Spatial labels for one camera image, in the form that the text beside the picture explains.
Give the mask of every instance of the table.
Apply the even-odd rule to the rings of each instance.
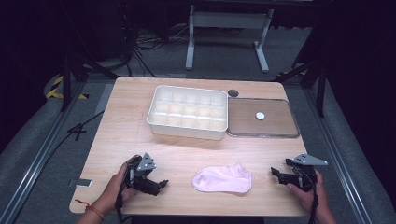
[[[89,188],[77,187],[70,203],[73,213],[92,203],[111,176],[135,154],[148,152],[157,168],[148,176],[168,185],[158,196],[139,193],[122,208],[123,214],[195,216],[306,216],[299,201],[272,176],[273,166],[290,173],[286,158],[306,152],[297,138],[237,138],[220,141],[153,134],[146,121],[151,99],[159,85],[210,90],[238,90],[239,97],[287,100],[279,83],[204,79],[119,77],[106,106],[81,178],[92,180]],[[252,189],[246,194],[204,193],[191,186],[196,172],[208,166],[240,162],[252,173]]]

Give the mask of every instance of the small white disc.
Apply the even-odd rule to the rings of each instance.
[[[257,119],[264,119],[264,118],[265,118],[265,115],[264,115],[262,112],[258,112],[258,113],[256,114],[256,118],[257,118]]]

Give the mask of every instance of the sock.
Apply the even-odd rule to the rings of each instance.
[[[234,166],[206,167],[194,176],[192,186],[204,192],[246,193],[251,189],[251,172]]]

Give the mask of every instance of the hand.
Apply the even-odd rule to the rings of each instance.
[[[104,216],[107,216],[107,214],[114,208],[126,169],[127,165],[124,163],[121,166],[119,172],[111,177],[102,195],[92,204],[92,206],[100,211]],[[123,190],[121,193],[123,202],[125,203],[131,199],[136,195],[136,193],[137,191],[135,189]],[[99,217],[99,215],[95,214],[95,212],[91,210],[87,210],[84,215],[78,219],[76,224],[98,224],[101,222],[102,219]]]
[[[114,208],[126,169],[127,164],[124,163],[119,172],[111,177],[102,195],[92,204],[96,209],[102,211],[104,215],[107,215]],[[123,190],[121,194],[123,202],[128,201],[136,193],[137,191],[135,189]]]
[[[334,216],[332,215],[332,211],[330,210],[328,204],[326,189],[324,188],[323,176],[317,170],[315,170],[315,173],[317,174],[318,180],[318,183],[316,185],[318,195],[318,208],[316,213],[317,220],[320,224],[337,223]],[[310,213],[312,209],[312,203],[314,201],[313,190],[311,189],[308,192],[304,192],[293,184],[287,184],[287,187],[292,194],[300,199],[303,209]]]

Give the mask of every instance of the wrist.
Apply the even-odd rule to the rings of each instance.
[[[333,224],[336,223],[332,211],[329,207],[318,207],[316,218],[319,224]]]
[[[103,203],[100,198],[96,200],[94,203],[92,203],[92,206],[99,210],[104,216],[107,216],[113,207],[108,206],[108,204]]]
[[[92,204],[89,204],[79,199],[76,199],[76,202],[86,204],[84,215],[76,223],[100,223],[105,220],[108,212],[106,211],[106,208],[101,206],[99,202],[96,201]]]

